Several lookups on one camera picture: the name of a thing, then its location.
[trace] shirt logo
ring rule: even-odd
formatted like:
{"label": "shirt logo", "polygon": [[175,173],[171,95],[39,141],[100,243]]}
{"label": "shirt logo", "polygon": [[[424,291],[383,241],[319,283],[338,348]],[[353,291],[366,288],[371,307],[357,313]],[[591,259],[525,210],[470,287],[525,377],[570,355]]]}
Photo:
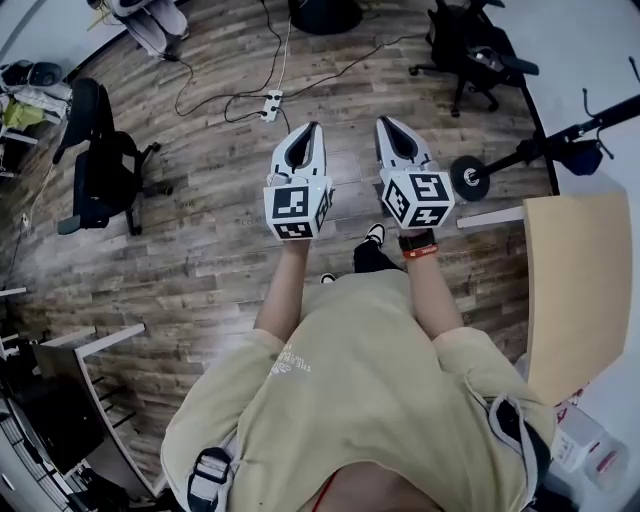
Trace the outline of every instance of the shirt logo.
{"label": "shirt logo", "polygon": [[295,355],[291,347],[288,345],[284,348],[275,364],[271,367],[271,375],[282,375],[283,373],[290,373],[294,369],[304,372],[311,371],[311,365],[306,364],[304,359]]}

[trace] wooden floor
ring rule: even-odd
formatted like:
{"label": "wooden floor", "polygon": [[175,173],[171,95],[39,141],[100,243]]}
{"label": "wooden floor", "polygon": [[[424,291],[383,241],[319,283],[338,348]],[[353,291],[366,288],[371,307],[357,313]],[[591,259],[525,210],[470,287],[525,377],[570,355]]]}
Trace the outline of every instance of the wooden floor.
{"label": "wooden floor", "polygon": [[[312,37],[292,30],[285,94],[335,74],[374,45],[401,35],[423,34],[426,8],[435,2],[389,0],[373,5],[380,17],[350,33]],[[286,35],[284,0],[268,0],[275,30]],[[265,80],[276,42],[255,0],[192,0],[181,9],[191,36],[182,58],[195,70],[180,109],[216,94],[259,87]],[[374,123],[380,115],[397,117],[420,132],[443,168],[458,156],[487,161],[512,152],[534,126],[520,91],[497,88],[501,109],[486,111],[487,101],[467,94],[462,116],[449,115],[455,78],[433,74],[410,77],[410,64],[428,61],[422,38],[385,48],[364,63],[283,103],[292,126],[322,124],[328,173],[336,184],[334,207],[314,244],[307,272],[317,282],[324,272],[351,270],[351,253],[374,222],[382,219],[373,187],[379,182]],[[271,87],[277,85],[278,59]],[[285,137],[283,119],[258,118],[227,124],[225,100],[210,102],[179,117],[174,100],[188,78],[178,63],[149,58],[124,37],[81,72],[105,85],[116,127],[140,148],[158,141],[159,153],[145,168],[145,181],[170,180],[172,197],[141,201],[144,233],[131,238],[124,215],[104,230],[71,236],[56,234],[56,222],[71,214],[73,163],[80,149],[68,151],[52,171],[35,207],[33,232],[23,236],[12,285],[29,293],[11,301],[23,332],[50,336],[95,325],[100,334],[143,322],[147,331],[133,342],[100,354],[92,371],[132,390],[134,424],[141,435],[131,441],[136,460],[150,475],[159,472],[164,428],[207,362],[251,329],[268,286],[278,243],[264,224],[262,188],[271,152]],[[232,116],[260,110],[262,100],[234,103]],[[0,188],[0,268],[6,272],[28,212],[49,169],[60,136],[50,129],[24,160],[15,184]],[[526,197],[549,194],[543,164],[495,175],[490,195],[479,204],[458,205],[438,230],[440,261],[468,324],[485,329],[500,349],[515,359],[524,350],[528,318],[527,257],[520,225],[461,232],[460,216],[516,206]],[[389,219],[385,224],[393,228]],[[388,252],[398,256],[393,242]],[[121,408],[124,414],[126,403]]]}

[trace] power strip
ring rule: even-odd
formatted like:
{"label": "power strip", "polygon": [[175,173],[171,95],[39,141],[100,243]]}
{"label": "power strip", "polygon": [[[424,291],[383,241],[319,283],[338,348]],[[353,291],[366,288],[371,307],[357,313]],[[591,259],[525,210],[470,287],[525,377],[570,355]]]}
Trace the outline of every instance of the power strip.
{"label": "power strip", "polygon": [[262,120],[267,123],[273,123],[278,115],[280,103],[282,103],[282,91],[269,91],[267,101],[264,102],[264,111],[266,114],[262,115]]}

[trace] black sneaker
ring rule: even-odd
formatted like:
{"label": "black sneaker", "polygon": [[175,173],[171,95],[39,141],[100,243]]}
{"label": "black sneaker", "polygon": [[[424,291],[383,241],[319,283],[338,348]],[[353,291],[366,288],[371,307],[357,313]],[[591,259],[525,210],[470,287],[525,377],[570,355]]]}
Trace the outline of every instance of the black sneaker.
{"label": "black sneaker", "polygon": [[367,236],[364,237],[364,241],[368,242],[369,240],[373,240],[378,244],[378,249],[380,249],[384,243],[384,234],[384,226],[382,224],[374,224],[369,228],[369,231],[367,231]]}

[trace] orange wristband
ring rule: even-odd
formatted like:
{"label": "orange wristband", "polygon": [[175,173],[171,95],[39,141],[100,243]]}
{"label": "orange wristband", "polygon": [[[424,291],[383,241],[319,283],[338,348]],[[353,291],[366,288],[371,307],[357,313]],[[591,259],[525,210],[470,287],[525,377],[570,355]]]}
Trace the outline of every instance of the orange wristband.
{"label": "orange wristband", "polygon": [[422,258],[423,256],[427,256],[429,254],[435,254],[438,252],[438,245],[430,245],[429,247],[422,247],[420,249],[411,249],[410,251],[403,251],[403,256],[405,260],[417,260],[418,258]]}

